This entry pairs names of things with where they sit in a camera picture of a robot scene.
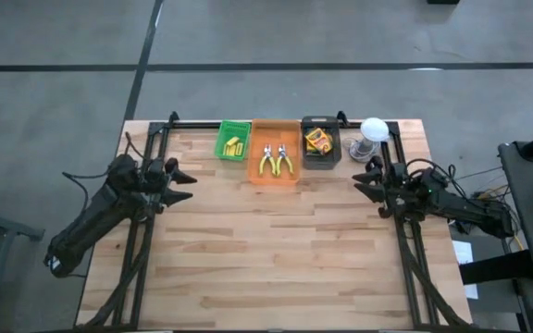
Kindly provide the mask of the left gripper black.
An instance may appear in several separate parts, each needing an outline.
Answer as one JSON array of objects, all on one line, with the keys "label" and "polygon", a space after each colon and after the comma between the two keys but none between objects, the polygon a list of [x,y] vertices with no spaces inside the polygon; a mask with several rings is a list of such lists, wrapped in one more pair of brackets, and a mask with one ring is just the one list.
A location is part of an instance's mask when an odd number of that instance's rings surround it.
[{"label": "left gripper black", "polygon": [[189,176],[180,170],[177,158],[170,157],[166,161],[164,165],[165,175],[159,181],[148,182],[144,177],[145,169],[143,170],[143,191],[150,197],[150,204],[156,211],[163,211],[164,207],[170,207],[173,204],[193,197],[193,194],[190,192],[173,191],[169,188],[172,181],[175,181],[177,184],[191,184],[197,182],[196,178]]}]

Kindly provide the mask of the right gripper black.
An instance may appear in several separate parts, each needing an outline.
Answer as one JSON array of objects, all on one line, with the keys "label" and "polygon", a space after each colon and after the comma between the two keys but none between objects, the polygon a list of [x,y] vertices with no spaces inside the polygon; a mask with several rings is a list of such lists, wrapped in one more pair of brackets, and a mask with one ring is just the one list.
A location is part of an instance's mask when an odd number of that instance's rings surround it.
[{"label": "right gripper black", "polygon": [[[400,216],[405,207],[405,197],[409,196],[408,185],[409,179],[402,186],[395,186],[390,183],[388,178],[388,166],[383,174],[383,159],[374,155],[365,164],[365,172],[352,176],[353,180],[361,183],[355,183],[353,186],[364,194],[373,203],[384,203],[378,209],[379,216],[389,218],[391,216]],[[380,181],[381,185],[365,184],[372,181]]]}]

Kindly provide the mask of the green-handled pliers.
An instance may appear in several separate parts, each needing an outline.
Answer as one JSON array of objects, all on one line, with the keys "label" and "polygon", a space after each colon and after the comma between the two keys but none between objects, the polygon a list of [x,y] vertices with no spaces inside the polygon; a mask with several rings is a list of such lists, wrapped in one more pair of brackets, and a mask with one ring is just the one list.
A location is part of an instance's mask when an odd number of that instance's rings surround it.
[{"label": "green-handled pliers", "polygon": [[277,176],[278,170],[277,170],[275,159],[272,156],[272,147],[269,143],[265,145],[264,154],[259,163],[259,170],[258,170],[259,176],[262,176],[264,174],[266,162],[270,164],[271,174],[273,176]]},{"label": "green-handled pliers", "polygon": [[276,170],[277,170],[276,175],[279,177],[282,173],[282,170],[281,170],[282,162],[285,162],[287,164],[289,173],[293,175],[294,174],[293,164],[292,164],[291,159],[287,155],[286,145],[283,143],[280,144],[278,148],[278,152],[279,152],[279,155],[276,161]]}]

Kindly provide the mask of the white mushroom-shaped lamp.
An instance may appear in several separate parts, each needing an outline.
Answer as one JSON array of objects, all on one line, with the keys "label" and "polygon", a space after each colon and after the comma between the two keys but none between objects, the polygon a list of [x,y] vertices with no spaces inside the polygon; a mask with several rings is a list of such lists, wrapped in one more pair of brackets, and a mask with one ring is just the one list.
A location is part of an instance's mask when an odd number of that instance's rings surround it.
[{"label": "white mushroom-shaped lamp", "polygon": [[390,137],[390,129],[385,121],[377,117],[365,119],[360,125],[362,138],[349,146],[350,157],[360,163],[367,162],[383,142]]}]

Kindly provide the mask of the dark grey plastic bin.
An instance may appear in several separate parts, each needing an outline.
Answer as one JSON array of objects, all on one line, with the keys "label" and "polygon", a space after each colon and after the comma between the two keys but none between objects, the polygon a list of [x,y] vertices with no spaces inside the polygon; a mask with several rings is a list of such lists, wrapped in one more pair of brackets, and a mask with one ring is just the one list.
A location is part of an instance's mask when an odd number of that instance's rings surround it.
[{"label": "dark grey plastic bin", "polygon": [[[312,128],[321,128],[332,137],[332,150],[326,155],[308,154],[304,135]],[[341,137],[338,119],[335,117],[307,116],[301,121],[303,167],[310,170],[331,170],[341,160]]]}]

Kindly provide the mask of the green plastic basket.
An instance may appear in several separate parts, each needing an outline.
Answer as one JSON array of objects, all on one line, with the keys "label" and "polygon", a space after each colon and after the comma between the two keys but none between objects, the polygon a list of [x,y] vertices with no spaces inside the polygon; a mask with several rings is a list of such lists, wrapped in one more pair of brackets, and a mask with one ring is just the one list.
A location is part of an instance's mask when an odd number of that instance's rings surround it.
[{"label": "green plastic basket", "polygon": [[[219,159],[236,161],[236,162],[243,161],[244,157],[245,157],[246,150],[248,148],[251,128],[252,128],[252,126],[251,126],[250,122],[223,120],[221,122],[221,125],[220,125],[219,130],[218,130],[214,155],[217,158],[219,158]],[[236,154],[234,156],[225,156],[223,154],[224,147],[227,146],[226,145],[226,141],[228,141],[232,137],[239,137],[240,138],[239,142],[241,142],[243,144],[242,156],[237,156]]]}]

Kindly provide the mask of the orange translucent bin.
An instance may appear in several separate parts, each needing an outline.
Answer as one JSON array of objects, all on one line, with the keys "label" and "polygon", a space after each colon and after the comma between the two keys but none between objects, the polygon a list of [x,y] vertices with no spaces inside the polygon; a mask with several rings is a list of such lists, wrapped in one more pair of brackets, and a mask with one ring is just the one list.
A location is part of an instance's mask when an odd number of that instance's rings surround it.
[{"label": "orange translucent bin", "polygon": [[[295,186],[301,177],[302,141],[301,124],[297,119],[254,119],[247,153],[247,177],[256,185]],[[273,176],[270,164],[266,162],[262,176],[258,175],[259,163],[266,144],[272,147],[275,162],[278,159],[280,144],[286,145],[287,155],[291,159],[294,174],[289,173],[285,162],[281,164],[281,175]]]}]

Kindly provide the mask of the white paper sheet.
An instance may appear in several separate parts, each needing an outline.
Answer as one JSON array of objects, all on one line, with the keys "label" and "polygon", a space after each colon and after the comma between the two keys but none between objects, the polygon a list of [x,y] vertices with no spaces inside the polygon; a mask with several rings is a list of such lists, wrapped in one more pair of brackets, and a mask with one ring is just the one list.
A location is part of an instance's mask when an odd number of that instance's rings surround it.
[{"label": "white paper sheet", "polygon": [[[454,240],[452,246],[456,255],[457,262],[460,265],[470,264],[474,261],[472,246],[469,242]],[[470,300],[478,299],[476,284],[465,285],[465,296]]]}]

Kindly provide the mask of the black flat bar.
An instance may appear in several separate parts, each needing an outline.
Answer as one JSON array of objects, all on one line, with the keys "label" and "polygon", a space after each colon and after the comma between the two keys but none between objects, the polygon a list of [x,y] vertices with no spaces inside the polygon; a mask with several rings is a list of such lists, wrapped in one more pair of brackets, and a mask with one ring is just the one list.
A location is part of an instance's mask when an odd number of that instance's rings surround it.
[{"label": "black flat bar", "polygon": [[459,271],[465,285],[516,278],[533,279],[533,261],[530,251],[524,250],[461,264]]}]

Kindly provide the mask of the black aluminium rig frame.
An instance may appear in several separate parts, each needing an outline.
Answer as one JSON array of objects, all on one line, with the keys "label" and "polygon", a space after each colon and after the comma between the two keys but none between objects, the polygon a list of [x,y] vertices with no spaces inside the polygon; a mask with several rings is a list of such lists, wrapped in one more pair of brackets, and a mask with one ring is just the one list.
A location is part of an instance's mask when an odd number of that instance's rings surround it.
[{"label": "black aluminium rig frame", "polygon": [[376,329],[412,326],[395,225],[353,185],[363,166],[301,170],[261,186],[218,159],[216,121],[179,121],[167,152],[192,198],[154,226],[142,329]]}]

